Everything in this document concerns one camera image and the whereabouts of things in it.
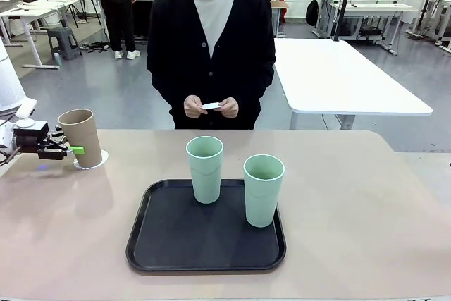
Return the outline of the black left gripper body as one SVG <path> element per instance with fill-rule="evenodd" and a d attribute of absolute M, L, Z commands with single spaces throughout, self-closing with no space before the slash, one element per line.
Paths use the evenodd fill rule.
<path fill-rule="evenodd" d="M 46 121 L 35 121 L 30 127 L 13 128 L 14 142 L 21 149 L 39 149 L 40 144 L 46 139 L 49 125 Z"/>

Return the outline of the person's right hand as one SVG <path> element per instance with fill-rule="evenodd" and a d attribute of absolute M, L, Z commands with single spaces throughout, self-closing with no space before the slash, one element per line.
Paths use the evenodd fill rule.
<path fill-rule="evenodd" d="M 188 118 L 199 118 L 201 115 L 207 115 L 207 110 L 203 109 L 200 98 L 196 95 L 188 96 L 183 104 L 185 115 Z"/>

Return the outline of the person's left hand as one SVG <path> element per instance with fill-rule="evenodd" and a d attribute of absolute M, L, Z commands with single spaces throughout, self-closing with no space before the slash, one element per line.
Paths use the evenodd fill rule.
<path fill-rule="evenodd" d="M 226 98 L 223 101 L 219 102 L 219 107 L 216 111 L 220 112 L 226 118 L 236 118 L 239 113 L 239 105 L 238 102 L 232 98 Z"/>

